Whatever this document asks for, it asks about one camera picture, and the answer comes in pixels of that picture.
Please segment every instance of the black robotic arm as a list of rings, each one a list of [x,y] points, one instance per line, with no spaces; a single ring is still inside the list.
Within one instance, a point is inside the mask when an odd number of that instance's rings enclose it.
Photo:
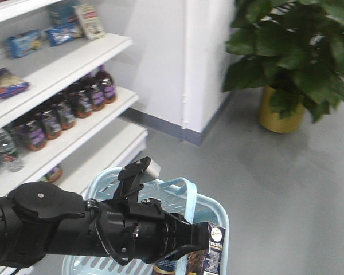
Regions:
[[[146,157],[123,168],[114,197],[95,199],[46,183],[25,183],[0,197],[0,266],[25,268],[45,254],[111,256],[150,264],[206,249],[205,223],[190,224],[150,198],[138,203],[142,183],[157,178]]]

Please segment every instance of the yellow flower pot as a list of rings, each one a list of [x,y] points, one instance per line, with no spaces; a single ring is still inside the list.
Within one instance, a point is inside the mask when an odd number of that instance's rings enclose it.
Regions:
[[[271,87],[266,87],[263,91],[263,97],[261,99],[259,122],[260,124],[276,133],[291,133],[296,131],[304,115],[305,108],[302,104],[297,106],[296,113],[291,117],[280,119],[279,113],[273,113],[270,110],[270,97],[274,89]]]

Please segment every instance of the plastic basket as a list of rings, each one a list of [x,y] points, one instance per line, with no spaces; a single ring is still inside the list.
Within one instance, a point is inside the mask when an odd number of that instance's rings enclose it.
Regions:
[[[112,198],[119,183],[117,177],[120,171],[121,168],[110,168],[101,172],[89,186],[85,198],[99,201]],[[165,211],[183,214],[189,222],[210,221],[226,228],[220,270],[221,275],[226,275],[229,220],[224,208],[217,201],[197,194],[195,184],[184,178],[145,183],[144,189],[139,193],[139,202],[146,198],[161,200]],[[186,261],[187,256],[178,260],[176,275],[185,274]],[[62,275],[151,275],[152,269],[153,265],[135,259],[126,266],[120,266],[112,258],[65,256]]]

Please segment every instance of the shelving unit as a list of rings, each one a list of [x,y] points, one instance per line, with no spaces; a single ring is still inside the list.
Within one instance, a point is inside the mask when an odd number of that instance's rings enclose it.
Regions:
[[[9,68],[31,84],[30,89],[8,99],[0,99],[0,128],[45,101],[91,70],[132,45],[125,36],[108,33],[94,41],[77,39],[44,48],[22,58],[0,55],[0,68]]]
[[[0,22],[37,10],[60,0],[8,0],[0,3]]]
[[[59,0],[8,0],[0,3],[0,22],[50,5]],[[0,100],[0,128],[50,98],[85,74],[132,45],[125,36],[108,33],[94,41],[77,39],[69,43],[44,47],[28,56],[9,59],[0,52],[0,68],[8,68],[31,84],[27,91]],[[147,130],[118,116],[136,102],[139,96],[122,87],[118,99],[77,119],[73,128],[63,131],[38,152],[22,155],[24,168],[18,172],[0,171],[0,196],[24,182],[39,180],[61,163],[63,177],[56,182],[61,188],[80,193],[107,167],[123,166],[146,148]]]

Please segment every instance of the floor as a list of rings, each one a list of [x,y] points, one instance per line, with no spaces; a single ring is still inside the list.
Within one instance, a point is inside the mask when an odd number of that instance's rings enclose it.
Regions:
[[[139,157],[152,157],[161,179],[186,177],[224,206],[227,274],[343,275],[344,105],[279,135],[258,125],[259,97],[236,92],[200,147],[150,130]]]

